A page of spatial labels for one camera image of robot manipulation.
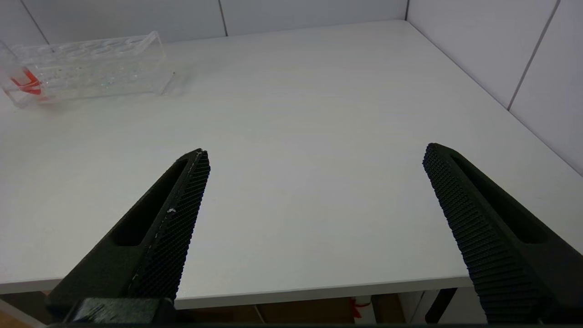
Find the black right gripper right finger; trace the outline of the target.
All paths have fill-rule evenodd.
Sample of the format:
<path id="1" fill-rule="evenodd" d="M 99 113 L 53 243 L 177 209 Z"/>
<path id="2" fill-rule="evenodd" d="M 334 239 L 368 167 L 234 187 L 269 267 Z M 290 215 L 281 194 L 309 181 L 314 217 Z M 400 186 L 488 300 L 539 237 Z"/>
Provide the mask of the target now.
<path id="1" fill-rule="evenodd" d="M 581 253 L 452 148 L 423 168 L 488 323 L 581 324 Z"/>

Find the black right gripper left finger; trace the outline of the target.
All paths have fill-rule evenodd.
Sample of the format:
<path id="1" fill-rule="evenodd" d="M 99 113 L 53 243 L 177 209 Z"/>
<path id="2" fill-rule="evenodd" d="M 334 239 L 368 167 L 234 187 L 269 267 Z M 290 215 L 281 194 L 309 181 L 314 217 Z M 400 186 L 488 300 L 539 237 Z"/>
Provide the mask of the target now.
<path id="1" fill-rule="evenodd" d="M 181 156 L 52 290 L 48 306 L 88 297 L 175 299 L 210 177 L 208 152 Z"/>

